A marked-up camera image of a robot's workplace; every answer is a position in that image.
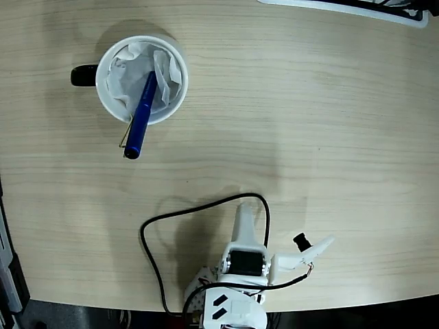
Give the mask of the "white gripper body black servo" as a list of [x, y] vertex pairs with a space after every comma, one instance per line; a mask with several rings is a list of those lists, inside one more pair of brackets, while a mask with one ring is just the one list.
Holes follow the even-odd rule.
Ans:
[[268, 262], [261, 252], [229, 252], [217, 280], [237, 284], [267, 284]]

